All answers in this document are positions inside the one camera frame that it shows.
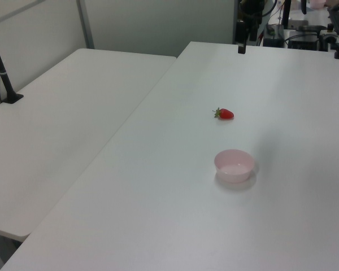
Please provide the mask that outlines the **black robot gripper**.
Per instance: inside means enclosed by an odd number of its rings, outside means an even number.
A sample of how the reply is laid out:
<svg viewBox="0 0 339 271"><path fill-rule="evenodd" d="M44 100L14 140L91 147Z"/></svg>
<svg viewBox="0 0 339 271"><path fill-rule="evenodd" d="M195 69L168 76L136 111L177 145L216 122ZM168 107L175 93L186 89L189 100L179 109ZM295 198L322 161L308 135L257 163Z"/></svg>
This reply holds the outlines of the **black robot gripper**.
<svg viewBox="0 0 339 271"><path fill-rule="evenodd" d="M238 53L246 52L246 24L252 23L249 28L249 40L257 40L258 23L262 18L268 15L264 11L267 1L261 0L241 0L238 2L238 21L236 22L236 42L238 44Z"/></svg>

